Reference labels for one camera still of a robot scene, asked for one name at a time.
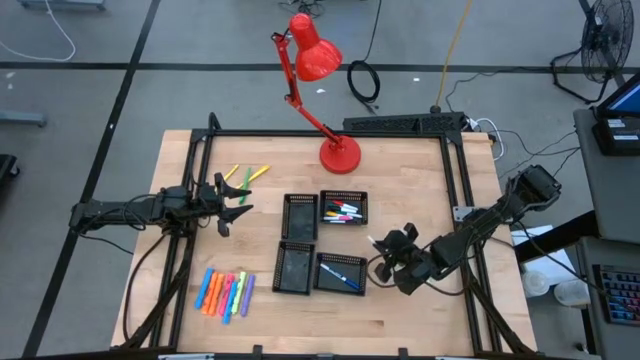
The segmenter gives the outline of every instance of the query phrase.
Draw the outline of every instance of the pen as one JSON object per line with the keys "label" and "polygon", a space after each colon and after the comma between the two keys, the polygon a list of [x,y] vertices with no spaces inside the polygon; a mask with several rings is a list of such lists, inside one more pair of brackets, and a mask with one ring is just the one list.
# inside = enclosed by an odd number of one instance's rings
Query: pen
{"label": "pen", "polygon": [[328,216],[349,216],[349,217],[357,217],[357,218],[362,218],[362,215],[358,215],[358,214],[352,214],[352,213],[345,213],[345,212],[335,212],[335,211],[327,211],[327,215]]}
{"label": "pen", "polygon": [[[249,188],[249,177],[251,176],[251,168],[247,169],[247,174],[244,176],[244,184],[242,185],[242,190],[247,190]],[[243,195],[240,198],[239,204],[244,204],[245,200],[247,200],[247,195]]]}
{"label": "pen", "polygon": [[245,290],[244,300],[242,300],[242,310],[240,310],[240,315],[242,315],[242,317],[247,316],[247,311],[249,311],[249,302],[251,301],[251,295],[253,294],[253,285],[255,282],[256,282],[256,276],[249,275],[247,290]]}
{"label": "pen", "polygon": [[346,212],[346,213],[357,213],[358,210],[357,209],[352,209],[352,208],[348,208],[345,206],[338,206],[338,205],[329,205],[329,210],[331,211],[342,211],[342,212]]}
{"label": "pen", "polygon": [[211,296],[211,303],[209,304],[209,308],[207,309],[207,315],[215,316],[216,314],[216,305],[218,305],[218,297],[220,297],[223,282],[224,274],[218,273],[218,277],[216,278],[216,285],[213,288],[213,295]]}
{"label": "pen", "polygon": [[322,267],[323,269],[327,270],[331,275],[337,277],[338,279],[342,280],[345,284],[349,285],[350,287],[356,289],[356,290],[360,290],[360,286],[358,286],[358,284],[356,284],[355,282],[347,279],[346,277],[340,275],[339,273],[335,272],[334,270],[332,270],[330,267],[328,267],[326,264],[322,264],[320,263],[320,267]]}
{"label": "pen", "polygon": [[223,324],[228,324],[231,321],[231,308],[233,307],[233,298],[236,296],[236,292],[238,291],[238,283],[233,282],[231,284],[231,290],[229,294],[229,303],[227,304],[227,308],[224,311],[224,317],[222,318]]}
{"label": "pen", "polygon": [[220,299],[220,306],[218,307],[218,313],[220,316],[224,316],[224,311],[227,308],[227,302],[229,301],[229,293],[231,292],[231,284],[233,284],[233,280],[235,277],[233,274],[227,275],[227,278],[224,280],[224,287],[222,289],[222,298]]}
{"label": "pen", "polygon": [[229,180],[229,178],[231,177],[231,175],[233,175],[234,172],[236,172],[236,170],[238,170],[238,167],[240,165],[235,164],[233,165],[233,168],[231,168],[231,170],[229,170],[229,172],[227,173],[227,175],[224,176],[224,181]]}
{"label": "pen", "polygon": [[343,201],[333,200],[333,203],[334,203],[334,204],[336,204],[336,205],[340,205],[340,206],[342,206],[342,207],[347,207],[347,208],[351,208],[351,209],[353,209],[353,210],[358,211],[358,208],[357,208],[357,207],[355,207],[355,206],[353,206],[353,205],[349,205],[349,204],[347,204],[347,203],[345,203],[345,202],[343,202]]}
{"label": "pen", "polygon": [[242,287],[244,286],[244,281],[247,278],[246,272],[240,273],[240,281],[238,282],[238,290],[236,290],[236,297],[233,299],[233,307],[231,308],[232,314],[238,313],[238,308],[240,307],[240,298],[242,297]]}
{"label": "pen", "polygon": [[211,274],[213,274],[213,269],[207,268],[207,271],[204,273],[204,280],[202,280],[202,285],[200,285],[200,293],[198,293],[198,298],[196,299],[196,303],[195,303],[196,309],[200,309],[202,307],[202,301],[204,300],[204,297],[207,294],[207,289],[209,288],[209,282],[211,281]]}
{"label": "pen", "polygon": [[204,297],[202,310],[200,310],[203,314],[206,314],[207,311],[209,311],[209,306],[211,305],[211,299],[213,299],[213,289],[216,286],[217,278],[218,278],[218,273],[214,272],[211,277],[211,282],[209,283],[209,288],[207,289],[207,294]]}
{"label": "pen", "polygon": [[[263,167],[260,168],[260,170],[256,171],[255,174],[251,175],[251,177],[249,178],[249,182],[252,182],[253,180],[257,179],[258,176],[264,174],[267,170],[271,169],[270,165],[265,165]],[[238,186],[236,186],[236,189],[240,189],[244,184],[240,184]]]}
{"label": "pen", "polygon": [[351,216],[325,216],[322,218],[325,221],[328,220],[353,220],[353,218]]}

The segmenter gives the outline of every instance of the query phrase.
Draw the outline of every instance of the lamp base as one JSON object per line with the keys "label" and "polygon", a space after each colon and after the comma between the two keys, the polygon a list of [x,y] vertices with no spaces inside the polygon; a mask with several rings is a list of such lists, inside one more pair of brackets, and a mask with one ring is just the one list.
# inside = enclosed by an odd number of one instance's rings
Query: lamp base
{"label": "lamp base", "polygon": [[361,152],[358,143],[348,136],[338,136],[342,140],[342,148],[327,139],[320,147],[322,166],[334,174],[347,174],[360,164]]}

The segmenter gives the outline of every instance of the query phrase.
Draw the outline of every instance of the gray floor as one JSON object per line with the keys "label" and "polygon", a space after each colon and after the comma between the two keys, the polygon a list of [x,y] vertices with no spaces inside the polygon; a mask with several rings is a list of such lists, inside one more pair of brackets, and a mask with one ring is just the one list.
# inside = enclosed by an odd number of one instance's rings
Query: gray floor
{"label": "gray floor", "polygon": [[[385,1],[371,63],[442,64],[464,0]],[[127,62],[150,0],[109,0],[107,12],[56,12],[76,41],[75,62]],[[276,0],[162,0],[143,62],[275,63],[269,35],[283,31],[289,14]],[[376,1],[327,0],[316,24],[348,63],[366,52]],[[458,65],[546,65],[579,45],[584,17],[577,0],[484,0],[474,4],[455,51]],[[44,12],[0,3],[0,39],[18,51],[64,57],[67,44]],[[629,65],[640,65],[636,46]],[[0,49],[0,61],[22,61]],[[14,73],[8,78],[5,75]],[[19,356],[64,241],[69,209],[78,201],[98,142],[120,88],[123,71],[0,71],[0,108],[44,112],[44,129],[2,125],[0,153],[20,158],[23,174],[0,207],[0,358]],[[448,89],[470,74],[452,73]],[[302,84],[309,110],[334,128],[342,119],[366,116],[339,72]],[[427,112],[435,99],[437,73],[380,73],[379,114]],[[581,92],[598,86],[581,75],[563,77]],[[324,89],[325,93],[316,90]],[[307,129],[283,101],[280,72],[138,71],[125,104],[97,199],[127,199],[147,192],[162,132],[203,127],[215,111],[225,128]],[[489,117],[500,128],[522,134],[533,149],[573,129],[571,113],[584,105],[559,92],[549,75],[500,74],[461,84],[452,105],[473,118]],[[517,139],[505,134],[502,174],[526,158]],[[575,146],[572,136],[554,149]],[[555,170],[563,157],[537,158]],[[561,224],[590,209],[584,169],[577,153],[558,176],[560,201],[533,214],[530,225]],[[132,249],[125,229],[100,234]],[[125,284],[130,258],[100,243],[80,241],[40,348],[41,355],[106,349]],[[583,341],[579,312],[552,297],[529,303],[541,350],[589,358],[572,349]]]}

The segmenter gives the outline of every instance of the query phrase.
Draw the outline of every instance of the white container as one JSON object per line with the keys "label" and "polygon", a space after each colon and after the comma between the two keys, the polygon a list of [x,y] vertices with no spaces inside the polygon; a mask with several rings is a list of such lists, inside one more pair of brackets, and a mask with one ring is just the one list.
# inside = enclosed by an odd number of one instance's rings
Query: white container
{"label": "white container", "polygon": [[549,279],[540,271],[527,271],[522,275],[522,286],[526,297],[541,296],[549,291]]}
{"label": "white container", "polygon": [[564,306],[581,306],[591,303],[587,284],[578,279],[558,284],[553,290],[553,295]]}

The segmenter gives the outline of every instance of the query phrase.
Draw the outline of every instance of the red desk lamp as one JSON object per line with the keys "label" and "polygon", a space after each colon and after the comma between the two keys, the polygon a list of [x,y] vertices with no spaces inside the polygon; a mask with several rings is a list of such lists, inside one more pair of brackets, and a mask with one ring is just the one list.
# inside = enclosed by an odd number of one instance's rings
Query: red desk lamp
{"label": "red desk lamp", "polygon": [[325,169],[336,174],[349,173],[360,163],[360,146],[348,136],[335,134],[303,107],[300,93],[298,93],[296,74],[287,53],[288,31],[291,31],[298,45],[296,73],[302,81],[320,80],[334,72],[342,63],[342,54],[335,45],[318,36],[311,17],[306,14],[294,15],[289,21],[289,29],[284,34],[275,33],[271,36],[280,56],[285,79],[289,84],[289,94],[285,95],[284,99],[327,137],[320,147],[320,162]]}

